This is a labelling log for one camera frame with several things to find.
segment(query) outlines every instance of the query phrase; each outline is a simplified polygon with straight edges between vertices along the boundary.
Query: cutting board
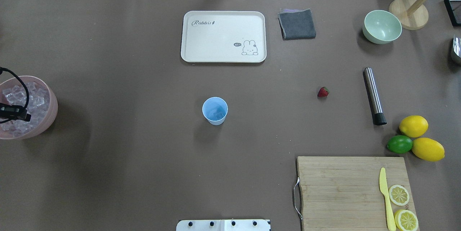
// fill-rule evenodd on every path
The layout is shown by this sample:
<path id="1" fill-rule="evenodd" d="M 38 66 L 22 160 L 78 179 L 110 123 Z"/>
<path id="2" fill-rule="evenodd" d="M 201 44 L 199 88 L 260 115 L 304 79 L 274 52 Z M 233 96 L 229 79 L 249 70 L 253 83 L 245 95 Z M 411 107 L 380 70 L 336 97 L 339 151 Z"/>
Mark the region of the cutting board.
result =
<path id="1" fill-rule="evenodd" d="M 387 231 L 379 191 L 382 167 L 388 187 L 402 185 L 410 193 L 406 206 L 391 203 L 393 213 L 408 209 L 416 214 L 402 157 L 299 156 L 297 166 L 304 231 Z"/>

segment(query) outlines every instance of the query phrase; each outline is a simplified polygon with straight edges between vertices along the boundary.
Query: yellow knife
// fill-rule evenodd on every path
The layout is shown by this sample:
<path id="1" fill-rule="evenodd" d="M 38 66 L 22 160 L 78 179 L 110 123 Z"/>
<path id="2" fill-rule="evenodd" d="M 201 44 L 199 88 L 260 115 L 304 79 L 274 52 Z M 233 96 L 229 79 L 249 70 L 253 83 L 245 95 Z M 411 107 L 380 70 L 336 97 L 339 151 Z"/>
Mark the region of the yellow knife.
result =
<path id="1" fill-rule="evenodd" d="M 387 219 L 387 229 L 390 231 L 395 231 L 395 221 L 394 214 L 392 213 L 392 207 L 390 206 L 389 191 L 387 190 L 387 180 L 386 180 L 386 169 L 381 168 L 379 173 L 379 190 L 384 195 L 384 200 L 386 202 L 386 219 Z"/>

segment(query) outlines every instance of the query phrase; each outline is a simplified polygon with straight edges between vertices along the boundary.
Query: strawberry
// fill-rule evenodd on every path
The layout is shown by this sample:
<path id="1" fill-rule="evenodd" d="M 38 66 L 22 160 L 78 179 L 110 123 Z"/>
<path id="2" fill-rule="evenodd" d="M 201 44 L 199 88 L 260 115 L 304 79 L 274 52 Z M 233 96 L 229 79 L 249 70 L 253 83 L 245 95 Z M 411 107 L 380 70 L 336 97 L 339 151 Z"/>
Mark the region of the strawberry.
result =
<path id="1" fill-rule="evenodd" d="M 320 90 L 318 91 L 317 96 L 320 97 L 320 98 L 323 98 L 323 97 L 328 96 L 328 93 L 330 93 L 330 92 L 328 91 L 328 89 L 326 87 L 321 87 Z"/>

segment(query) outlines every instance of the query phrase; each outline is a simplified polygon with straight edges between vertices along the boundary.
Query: yellow lemon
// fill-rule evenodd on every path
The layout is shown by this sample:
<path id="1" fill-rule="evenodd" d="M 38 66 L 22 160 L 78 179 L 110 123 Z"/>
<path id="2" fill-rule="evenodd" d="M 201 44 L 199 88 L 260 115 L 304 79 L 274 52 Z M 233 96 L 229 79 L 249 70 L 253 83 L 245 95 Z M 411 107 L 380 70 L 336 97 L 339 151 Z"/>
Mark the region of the yellow lemon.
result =
<path id="1" fill-rule="evenodd" d="M 410 194 L 405 187 L 393 185 L 389 188 L 389 198 L 395 205 L 405 206 L 410 201 Z"/>
<path id="2" fill-rule="evenodd" d="M 397 227 L 402 231 L 416 231 L 419 226 L 415 213 L 406 209 L 397 210 L 394 220 Z"/>
<path id="3" fill-rule="evenodd" d="M 399 125 L 402 134 L 415 138 L 422 136 L 428 130 L 429 124 L 422 116 L 407 116 L 402 119 Z"/>
<path id="4" fill-rule="evenodd" d="M 439 142 L 427 137 L 413 140 L 411 151 L 419 158 L 431 162 L 437 162 L 445 157 L 443 146 Z"/>

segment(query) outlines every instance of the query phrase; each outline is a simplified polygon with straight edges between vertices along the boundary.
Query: pink bucket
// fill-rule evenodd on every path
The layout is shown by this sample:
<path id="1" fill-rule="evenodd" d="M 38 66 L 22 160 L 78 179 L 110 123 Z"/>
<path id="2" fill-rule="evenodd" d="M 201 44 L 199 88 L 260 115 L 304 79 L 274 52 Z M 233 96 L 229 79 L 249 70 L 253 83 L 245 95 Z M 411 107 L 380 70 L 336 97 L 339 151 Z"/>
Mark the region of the pink bucket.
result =
<path id="1" fill-rule="evenodd" d="M 38 124 L 36 128 L 18 137 L 14 137 L 10 132 L 3 131 L 0 128 L 0 139 L 26 139 L 41 134 L 43 131 L 47 130 L 51 126 L 54 119 L 56 119 L 56 114 L 58 114 L 58 100 L 56 100 L 56 96 L 54 95 L 53 91 L 45 82 L 43 82 L 43 80 L 40 80 L 39 78 L 33 76 L 20 76 L 20 78 L 24 82 L 33 81 L 36 83 L 37 86 L 47 90 L 50 93 L 50 106 L 48 108 L 48 111 L 46 112 L 46 116 L 43 118 L 43 120 Z M 21 83 L 19 83 L 19 81 L 16 78 L 11 78 L 10 80 L 7 80 L 0 84 L 0 91 L 7 88 L 12 88 L 15 85 L 21 85 Z M 1 102 L 8 104 L 6 98 L 3 95 L 1 95 Z"/>

